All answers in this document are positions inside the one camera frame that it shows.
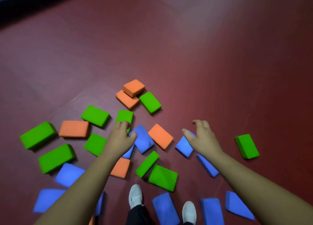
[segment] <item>red floor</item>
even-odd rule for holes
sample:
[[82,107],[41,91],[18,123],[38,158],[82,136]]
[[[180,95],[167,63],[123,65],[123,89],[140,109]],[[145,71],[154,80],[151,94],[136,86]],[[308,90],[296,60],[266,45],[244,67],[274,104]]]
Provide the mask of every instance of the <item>red floor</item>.
[[[178,172],[171,193],[181,218],[186,200],[217,197],[225,224],[256,224],[224,209],[230,190],[221,176],[207,175],[193,153],[175,149],[182,128],[208,120],[225,152],[257,173],[313,204],[313,3],[312,0],[66,0],[0,30],[1,221],[32,224],[37,195],[62,188],[42,175],[37,158],[64,142],[77,166],[95,157],[84,140],[58,138],[36,152],[19,136],[48,120],[79,120],[87,105],[118,109],[122,85],[142,81],[162,104],[150,116],[134,110],[134,126],[160,124],[174,142],[160,164]],[[245,161],[234,137],[251,134],[260,157]],[[99,224],[124,224],[128,193],[138,183],[152,218],[152,199],[165,191],[144,182],[135,169],[148,153],[135,151],[126,180],[110,177]]]

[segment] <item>black pants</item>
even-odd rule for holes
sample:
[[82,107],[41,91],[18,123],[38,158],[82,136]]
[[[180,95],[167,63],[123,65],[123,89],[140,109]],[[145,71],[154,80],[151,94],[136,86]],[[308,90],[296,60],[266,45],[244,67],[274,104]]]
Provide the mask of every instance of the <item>black pants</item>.
[[[126,225],[153,225],[154,222],[151,220],[147,209],[142,205],[133,207],[127,215]],[[192,223],[186,222],[184,225],[193,225]]]

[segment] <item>left hand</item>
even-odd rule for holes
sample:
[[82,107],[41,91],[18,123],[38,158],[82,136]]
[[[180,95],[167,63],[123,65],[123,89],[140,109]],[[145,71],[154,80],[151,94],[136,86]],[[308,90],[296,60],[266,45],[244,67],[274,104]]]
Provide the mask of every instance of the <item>left hand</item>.
[[137,133],[132,132],[131,136],[127,136],[127,129],[130,127],[130,123],[127,121],[117,122],[106,141],[104,149],[101,154],[110,155],[115,159],[122,157],[134,144]]

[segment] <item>shoe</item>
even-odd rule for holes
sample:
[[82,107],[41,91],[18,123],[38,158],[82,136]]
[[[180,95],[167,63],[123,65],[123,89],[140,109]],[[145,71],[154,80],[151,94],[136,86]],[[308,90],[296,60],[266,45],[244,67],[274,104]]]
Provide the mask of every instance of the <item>shoe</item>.
[[189,222],[196,225],[197,213],[195,205],[191,201],[187,201],[182,208],[182,220],[184,223]]
[[129,205],[131,209],[139,204],[142,205],[142,192],[139,185],[135,184],[131,187],[128,197]]

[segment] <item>green foam block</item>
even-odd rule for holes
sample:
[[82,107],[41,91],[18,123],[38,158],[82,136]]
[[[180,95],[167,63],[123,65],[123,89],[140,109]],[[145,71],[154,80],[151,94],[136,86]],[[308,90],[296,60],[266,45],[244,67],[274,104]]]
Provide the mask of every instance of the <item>green foam block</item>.
[[153,166],[153,164],[158,160],[159,155],[153,151],[150,155],[143,161],[143,163],[137,168],[136,174],[142,178],[147,171]]
[[146,108],[150,115],[161,109],[162,105],[159,101],[152,95],[151,92],[147,92],[139,97],[140,102]]
[[169,191],[174,191],[178,174],[169,169],[154,165],[149,182]]
[[90,123],[103,128],[108,122],[110,114],[89,105],[84,113],[81,115],[81,118],[85,121],[89,121]]
[[253,140],[249,134],[235,137],[235,141],[239,147],[241,155],[245,159],[251,159],[260,156]]
[[57,135],[53,125],[46,121],[20,136],[20,139],[26,149],[35,149]]
[[38,161],[42,172],[46,174],[75,158],[76,155],[72,146],[69,144],[63,144],[62,146],[41,156]]
[[133,121],[133,116],[134,116],[134,113],[133,112],[130,112],[130,111],[125,111],[125,110],[119,110],[118,111],[118,114],[117,114],[117,118],[116,118],[116,121],[115,121],[115,124],[118,122],[118,121],[128,121],[129,123],[132,123]]
[[95,156],[99,156],[104,148],[106,139],[100,135],[92,133],[84,148]]

